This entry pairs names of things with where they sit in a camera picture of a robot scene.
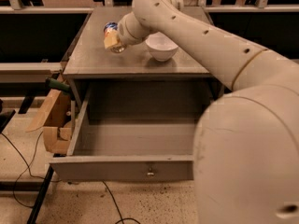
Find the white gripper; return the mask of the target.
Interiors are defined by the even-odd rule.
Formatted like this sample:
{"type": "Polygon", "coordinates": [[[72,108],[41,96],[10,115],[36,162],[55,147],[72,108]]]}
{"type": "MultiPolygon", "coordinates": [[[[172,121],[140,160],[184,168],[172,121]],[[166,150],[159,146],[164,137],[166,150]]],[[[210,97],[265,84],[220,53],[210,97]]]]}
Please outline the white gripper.
{"type": "Polygon", "coordinates": [[[106,49],[114,49],[121,45],[137,45],[152,34],[150,28],[143,26],[133,12],[124,15],[118,22],[118,31],[107,29],[104,33],[106,49]]]}

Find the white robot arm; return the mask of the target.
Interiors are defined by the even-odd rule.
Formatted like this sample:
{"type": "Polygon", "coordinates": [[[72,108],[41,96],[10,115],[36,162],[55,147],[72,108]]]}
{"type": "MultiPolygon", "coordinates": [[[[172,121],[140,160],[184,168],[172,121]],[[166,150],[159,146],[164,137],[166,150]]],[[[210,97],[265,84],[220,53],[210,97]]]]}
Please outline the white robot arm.
{"type": "Polygon", "coordinates": [[[197,124],[199,224],[299,224],[299,65],[182,13],[182,0],[133,0],[107,48],[161,32],[229,89],[197,124]]]}

